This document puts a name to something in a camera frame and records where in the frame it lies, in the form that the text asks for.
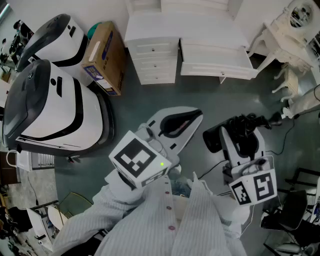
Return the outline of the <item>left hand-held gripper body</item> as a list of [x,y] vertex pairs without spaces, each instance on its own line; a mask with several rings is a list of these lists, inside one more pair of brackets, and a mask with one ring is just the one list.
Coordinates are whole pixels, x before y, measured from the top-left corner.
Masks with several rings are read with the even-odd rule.
[[145,124],[153,131],[155,138],[163,145],[167,157],[155,151],[135,132],[128,131],[109,154],[115,170],[133,188],[141,189],[165,176],[170,169],[179,165],[180,152],[185,148],[203,120],[203,113],[180,136],[159,136],[161,121],[169,116],[190,111],[201,111],[195,107],[176,106],[157,111]]

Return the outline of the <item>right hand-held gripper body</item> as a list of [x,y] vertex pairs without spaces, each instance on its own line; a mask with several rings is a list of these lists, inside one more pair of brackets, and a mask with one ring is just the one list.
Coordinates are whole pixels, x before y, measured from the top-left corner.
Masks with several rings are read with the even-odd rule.
[[[256,128],[251,134],[261,134]],[[219,129],[219,138],[223,153],[228,160],[223,167],[224,183],[230,187],[230,190],[240,206],[251,206],[277,196],[277,181],[274,168],[274,160],[271,155],[266,155],[265,141],[262,136],[260,149],[262,157],[269,160],[270,169],[260,171],[258,173],[242,176],[241,170],[243,167],[252,163],[257,159],[241,158],[237,154],[234,140],[229,135],[225,127]]]

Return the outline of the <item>person's left hand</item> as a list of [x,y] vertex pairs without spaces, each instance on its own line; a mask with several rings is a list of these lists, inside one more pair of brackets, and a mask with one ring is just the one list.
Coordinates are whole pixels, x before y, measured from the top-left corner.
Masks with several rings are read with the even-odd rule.
[[160,141],[158,141],[151,130],[151,128],[146,124],[142,123],[135,134],[143,141],[148,143],[149,146],[151,146],[155,151],[160,153],[163,157],[167,157],[167,152],[165,151],[164,146],[161,144]]

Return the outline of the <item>person's right hand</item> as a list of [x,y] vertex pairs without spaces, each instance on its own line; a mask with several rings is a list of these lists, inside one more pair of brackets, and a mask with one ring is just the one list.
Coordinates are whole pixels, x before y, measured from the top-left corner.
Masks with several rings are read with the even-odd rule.
[[262,157],[254,160],[253,162],[247,164],[241,169],[240,174],[242,176],[247,176],[251,174],[256,174],[262,171],[268,171],[270,169],[270,162],[266,157]]

